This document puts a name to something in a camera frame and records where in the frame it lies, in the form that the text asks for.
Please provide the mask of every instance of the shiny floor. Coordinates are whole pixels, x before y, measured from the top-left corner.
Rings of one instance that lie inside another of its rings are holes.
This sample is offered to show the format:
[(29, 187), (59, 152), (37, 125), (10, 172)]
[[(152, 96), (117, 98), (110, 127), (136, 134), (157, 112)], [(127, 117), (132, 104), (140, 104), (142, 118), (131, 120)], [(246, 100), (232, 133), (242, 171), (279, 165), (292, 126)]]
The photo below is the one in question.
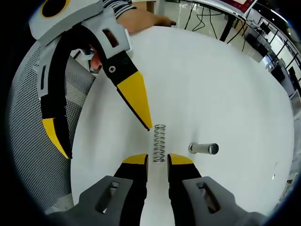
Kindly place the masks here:
[[(189, 18), (191, 5), (192, 3), (188, 1), (180, 1), (180, 3), (165, 2), (165, 15), (177, 22), (176, 25), (177, 28), (184, 29)], [(202, 11), (203, 11), (202, 6), (198, 4), (193, 5), (191, 17), (189, 23), (187, 24), (186, 30), (192, 31), (194, 28), (198, 29), (200, 27), (203, 27), (195, 32), (208, 35), (212, 38), (216, 38), (214, 34), (215, 31), (216, 36), (219, 39), (227, 23), (227, 20), (224, 18), (225, 15), (224, 14), (220, 15), (219, 12), (211, 10), (211, 23), (212, 23), (211, 26), (209, 9), (204, 8), (203, 22), (205, 26), (204, 25), (197, 26), (200, 22), (200, 20), (197, 18), (197, 15), (199, 15), (198, 17), (201, 19)], [(230, 33), (226, 39), (226, 42), (228, 42), (237, 32), (238, 30), (231, 28)], [(230, 42), (230, 45), (242, 51), (244, 41), (245, 41), (244, 37), (238, 35)], [(257, 51), (255, 51), (247, 42), (245, 42), (243, 53), (250, 56), (258, 63), (262, 60), (262, 56)]]

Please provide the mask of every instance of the coil spring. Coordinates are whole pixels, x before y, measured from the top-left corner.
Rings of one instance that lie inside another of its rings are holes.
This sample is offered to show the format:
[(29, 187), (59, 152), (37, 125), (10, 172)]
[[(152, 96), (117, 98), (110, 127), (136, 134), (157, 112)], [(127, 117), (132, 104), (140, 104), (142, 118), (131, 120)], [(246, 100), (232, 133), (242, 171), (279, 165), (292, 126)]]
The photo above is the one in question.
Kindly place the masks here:
[(154, 162), (165, 161), (165, 127), (166, 125), (155, 125)]

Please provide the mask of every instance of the desk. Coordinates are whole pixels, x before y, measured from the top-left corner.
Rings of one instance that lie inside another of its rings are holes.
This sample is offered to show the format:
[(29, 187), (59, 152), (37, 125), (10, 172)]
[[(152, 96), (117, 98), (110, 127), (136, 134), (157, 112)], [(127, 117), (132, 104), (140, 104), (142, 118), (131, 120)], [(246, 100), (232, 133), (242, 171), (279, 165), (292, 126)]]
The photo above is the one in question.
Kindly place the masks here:
[[(292, 110), (281, 85), (241, 51), (196, 32), (152, 27), (131, 41), (153, 125), (166, 125), (166, 153), (191, 158), (202, 176), (230, 190), (245, 210), (273, 210), (289, 175), (294, 145)], [(100, 72), (73, 143), (74, 204), (84, 190), (114, 175), (125, 158), (149, 153), (141, 225), (171, 225), (167, 169), (165, 163), (151, 162), (153, 136), (153, 129), (145, 130)], [(192, 142), (215, 142), (220, 150), (217, 155), (191, 154)]]
[(227, 36), (228, 36), (228, 34), (231, 30), (231, 27), (233, 26), (236, 18), (239, 19), (239, 20), (246, 20), (246, 18), (244, 16), (240, 15), (239, 13), (234, 11), (233, 9), (231, 9), (229, 7), (226, 7), (225, 5), (219, 3), (216, 0), (192, 0), (191, 2), (192, 2), (191, 7), (193, 6), (193, 3), (196, 3), (196, 4), (199, 4), (203, 7), (206, 7), (206, 8), (209, 8), (209, 9), (215, 10), (217, 12), (224, 13), (224, 14), (228, 15), (228, 21), (227, 21), (227, 24), (224, 28), (224, 31), (222, 32), (222, 35), (220, 37), (220, 41), (225, 41), (226, 40), (226, 38), (227, 38)]

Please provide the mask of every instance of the metal peg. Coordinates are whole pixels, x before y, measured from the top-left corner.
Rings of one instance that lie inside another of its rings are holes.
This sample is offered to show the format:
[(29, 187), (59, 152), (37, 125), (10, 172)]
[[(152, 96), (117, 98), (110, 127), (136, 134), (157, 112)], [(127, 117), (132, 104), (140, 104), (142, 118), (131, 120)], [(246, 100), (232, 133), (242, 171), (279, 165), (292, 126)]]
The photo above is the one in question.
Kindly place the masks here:
[(219, 147), (217, 144), (204, 144), (199, 145), (197, 143), (192, 143), (189, 145), (188, 150), (190, 153), (203, 153), (203, 154), (217, 154)]

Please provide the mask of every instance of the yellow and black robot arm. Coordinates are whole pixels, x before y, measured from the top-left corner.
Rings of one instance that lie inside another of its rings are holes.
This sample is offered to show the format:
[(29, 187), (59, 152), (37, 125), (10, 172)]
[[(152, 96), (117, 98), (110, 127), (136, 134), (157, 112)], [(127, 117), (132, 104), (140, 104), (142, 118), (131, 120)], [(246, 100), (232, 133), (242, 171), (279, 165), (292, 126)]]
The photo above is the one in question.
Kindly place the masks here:
[(152, 127), (143, 77), (126, 53), (130, 49), (126, 31), (116, 22), (114, 11), (106, 8), (63, 32), (41, 52), (37, 89), (42, 122), (66, 158), (72, 158), (72, 151), (65, 110), (65, 69), (73, 49), (89, 47), (97, 51), (105, 73), (143, 126), (147, 130)]

